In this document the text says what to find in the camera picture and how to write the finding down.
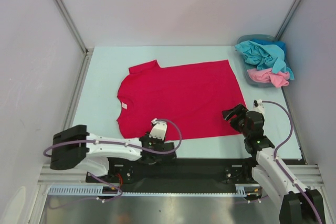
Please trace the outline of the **red t shirt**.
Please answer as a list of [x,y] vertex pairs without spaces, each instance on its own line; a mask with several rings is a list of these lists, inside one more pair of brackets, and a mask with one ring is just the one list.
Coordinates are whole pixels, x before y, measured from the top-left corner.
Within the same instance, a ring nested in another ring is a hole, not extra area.
[[180,129],[168,130],[168,141],[237,135],[222,111],[245,103],[228,60],[173,67],[153,60],[130,67],[117,98],[124,138],[140,137],[153,119],[166,119]]

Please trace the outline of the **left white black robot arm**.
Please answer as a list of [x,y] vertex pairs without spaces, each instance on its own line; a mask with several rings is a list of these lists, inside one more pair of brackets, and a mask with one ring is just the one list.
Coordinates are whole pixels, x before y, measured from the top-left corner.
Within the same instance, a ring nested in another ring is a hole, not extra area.
[[164,140],[166,130],[167,124],[159,121],[142,137],[117,139],[89,133],[86,125],[76,125],[55,134],[52,146],[44,151],[44,155],[51,152],[52,170],[76,168],[110,182],[116,175],[110,158],[146,165],[176,158],[174,143]]

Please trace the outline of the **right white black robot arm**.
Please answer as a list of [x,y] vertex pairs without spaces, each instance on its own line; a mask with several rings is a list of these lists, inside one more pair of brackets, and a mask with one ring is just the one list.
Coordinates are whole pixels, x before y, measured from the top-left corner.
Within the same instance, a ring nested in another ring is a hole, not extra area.
[[222,111],[223,119],[244,136],[245,149],[254,160],[242,169],[243,179],[263,188],[279,210],[280,223],[325,223],[322,195],[302,183],[280,158],[280,147],[264,134],[264,113],[262,100],[255,100],[252,110],[239,104]]

